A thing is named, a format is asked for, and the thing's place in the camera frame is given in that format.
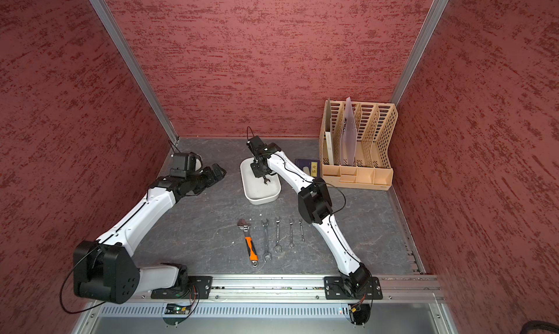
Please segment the white plastic storage tray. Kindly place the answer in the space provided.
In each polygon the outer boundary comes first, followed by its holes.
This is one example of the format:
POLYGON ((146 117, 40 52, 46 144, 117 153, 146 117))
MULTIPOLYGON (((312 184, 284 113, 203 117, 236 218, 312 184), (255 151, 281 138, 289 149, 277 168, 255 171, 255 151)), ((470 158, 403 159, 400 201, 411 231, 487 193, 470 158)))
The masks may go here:
POLYGON ((256 178, 253 175, 250 169, 252 162, 253 160, 248 158, 240 164, 245 197, 252 205, 263 205, 275 201, 281 193, 280 179, 276 175, 266 175, 270 181, 265 185, 263 178, 256 178))

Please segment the orange handled adjustable wrench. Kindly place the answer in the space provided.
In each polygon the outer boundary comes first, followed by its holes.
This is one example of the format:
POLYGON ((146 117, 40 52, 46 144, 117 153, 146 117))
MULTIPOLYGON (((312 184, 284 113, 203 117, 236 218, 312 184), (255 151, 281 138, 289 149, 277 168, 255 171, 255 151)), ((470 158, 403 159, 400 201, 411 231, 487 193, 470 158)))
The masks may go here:
POLYGON ((259 257, 256 252, 256 248, 253 244, 252 236, 250 235, 250 224, 244 220, 240 219, 237 222, 237 227, 243 232, 245 243, 247 246, 247 253, 249 255, 249 260, 251 262, 252 267, 257 267, 259 265, 259 257))

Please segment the small silver combination wrench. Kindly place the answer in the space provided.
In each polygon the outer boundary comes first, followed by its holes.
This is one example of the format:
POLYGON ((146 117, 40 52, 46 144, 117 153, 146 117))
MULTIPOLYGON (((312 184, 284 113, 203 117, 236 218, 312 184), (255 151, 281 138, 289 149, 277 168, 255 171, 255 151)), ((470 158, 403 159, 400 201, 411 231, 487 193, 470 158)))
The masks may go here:
POLYGON ((295 244, 294 244, 294 238, 293 238, 293 230, 294 230, 294 220, 291 219, 289 220, 289 245, 288 247, 290 249, 293 249, 295 244))

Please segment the tiny silver wrench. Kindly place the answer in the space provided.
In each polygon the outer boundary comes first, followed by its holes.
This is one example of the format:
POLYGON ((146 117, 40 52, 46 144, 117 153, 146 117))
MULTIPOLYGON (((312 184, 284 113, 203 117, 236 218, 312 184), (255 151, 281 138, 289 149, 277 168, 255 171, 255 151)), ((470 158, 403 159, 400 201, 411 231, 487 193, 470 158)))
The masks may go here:
POLYGON ((301 242, 305 242, 303 221, 300 219, 300 220, 298 221, 298 223, 299 223, 299 230, 300 230, 301 242))

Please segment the medium silver combination wrench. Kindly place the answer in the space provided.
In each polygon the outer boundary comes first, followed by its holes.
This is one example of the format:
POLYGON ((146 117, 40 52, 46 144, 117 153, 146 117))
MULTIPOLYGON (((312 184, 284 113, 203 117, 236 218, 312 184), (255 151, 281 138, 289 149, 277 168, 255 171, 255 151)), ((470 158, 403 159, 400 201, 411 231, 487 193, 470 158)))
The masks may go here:
POLYGON ((274 250, 276 253, 282 252, 282 246, 280 244, 280 228, 281 228, 281 218, 276 218, 275 220, 275 247, 274 250))

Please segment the large silver combination wrench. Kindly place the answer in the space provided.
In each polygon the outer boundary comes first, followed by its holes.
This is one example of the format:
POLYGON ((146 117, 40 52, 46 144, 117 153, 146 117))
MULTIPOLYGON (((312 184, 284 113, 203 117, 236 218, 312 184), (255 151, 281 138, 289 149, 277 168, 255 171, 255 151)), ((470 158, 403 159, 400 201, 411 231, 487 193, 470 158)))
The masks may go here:
POLYGON ((263 259, 268 262, 272 260, 272 254, 269 250, 269 220, 261 221, 263 227, 263 259))

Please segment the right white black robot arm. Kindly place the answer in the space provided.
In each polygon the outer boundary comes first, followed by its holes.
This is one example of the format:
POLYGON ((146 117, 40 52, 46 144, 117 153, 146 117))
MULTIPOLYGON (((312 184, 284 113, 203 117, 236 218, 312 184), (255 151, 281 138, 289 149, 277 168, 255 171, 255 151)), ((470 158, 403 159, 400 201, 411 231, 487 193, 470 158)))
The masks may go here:
POLYGON ((260 178, 276 174, 294 189, 301 217, 317 229, 333 254, 344 292, 353 299, 364 298, 369 292, 372 275, 339 229, 326 182, 305 174, 282 151, 265 146, 263 150, 253 150, 252 153, 254 176, 260 178))

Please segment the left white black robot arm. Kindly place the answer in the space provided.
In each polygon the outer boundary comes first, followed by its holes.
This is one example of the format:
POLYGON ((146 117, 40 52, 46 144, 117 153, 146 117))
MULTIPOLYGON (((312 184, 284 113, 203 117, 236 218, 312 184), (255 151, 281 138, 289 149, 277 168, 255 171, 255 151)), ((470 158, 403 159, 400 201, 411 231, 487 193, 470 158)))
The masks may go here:
POLYGON ((118 223, 94 241, 74 250, 74 295, 122 304, 137 293, 171 289, 189 295, 191 286, 184 265, 136 266, 132 259, 151 228, 180 199, 196 196, 223 180, 227 172, 213 164, 183 175, 157 178, 141 201, 118 223))

